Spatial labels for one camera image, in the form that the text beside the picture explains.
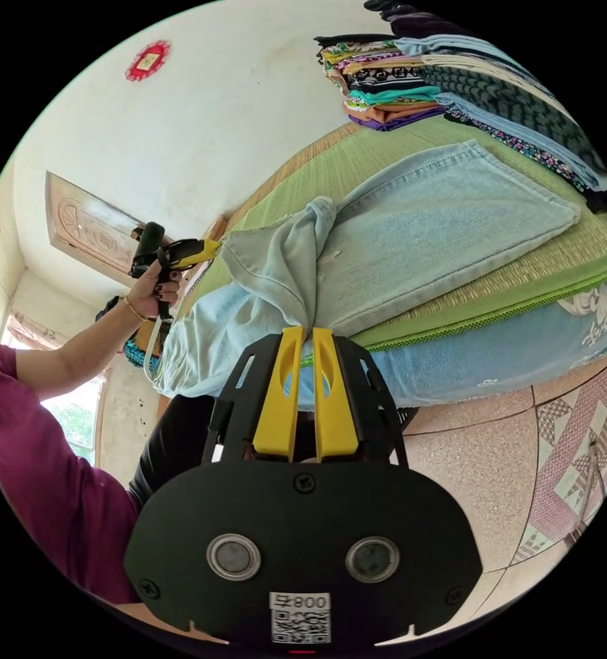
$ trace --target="window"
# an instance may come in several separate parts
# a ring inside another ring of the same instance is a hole
[[[6,330],[1,342],[15,350],[28,350],[27,345]],[[59,422],[65,439],[75,455],[95,465],[95,438],[97,437],[98,406],[104,380],[96,378],[63,396],[43,401]]]

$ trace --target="screw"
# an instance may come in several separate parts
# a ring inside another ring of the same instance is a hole
[[[142,579],[139,582],[139,589],[148,599],[159,599],[159,589],[151,580]]]
[[[315,489],[315,479],[310,474],[297,474],[294,486],[299,494],[310,494]]]
[[[455,586],[448,591],[446,595],[446,604],[448,606],[456,606],[461,601],[463,597],[463,588],[461,586]]]

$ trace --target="teal cloth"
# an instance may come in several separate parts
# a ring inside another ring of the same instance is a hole
[[[437,94],[441,93],[441,88],[434,85],[415,87],[414,89],[400,89],[393,91],[379,91],[373,94],[369,91],[350,91],[350,97],[356,98],[368,105],[383,105],[384,103],[394,103],[400,98],[411,99],[412,101],[433,101]]]
[[[218,256],[233,281],[174,323],[154,385],[169,396],[218,393],[266,334],[300,325],[307,336],[353,336],[514,261],[579,216],[475,140],[414,154],[338,205],[318,197],[224,238]]]

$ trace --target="fisheye lens view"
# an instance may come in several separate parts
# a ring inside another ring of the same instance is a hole
[[[537,75],[404,2],[218,0],[45,107],[0,491],[74,592],[191,654],[412,656],[581,544],[607,167]]]

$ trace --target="green mat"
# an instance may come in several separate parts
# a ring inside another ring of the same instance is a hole
[[[582,209],[580,221],[514,263],[352,337],[370,347],[463,323],[607,274],[607,213],[592,213],[564,179],[481,130],[432,117],[392,132],[368,128],[349,136],[292,174],[239,221],[233,231],[256,229],[303,209],[316,196],[340,201],[365,179],[425,149],[476,139],[496,158]],[[192,291],[194,300],[231,282],[217,259]]]

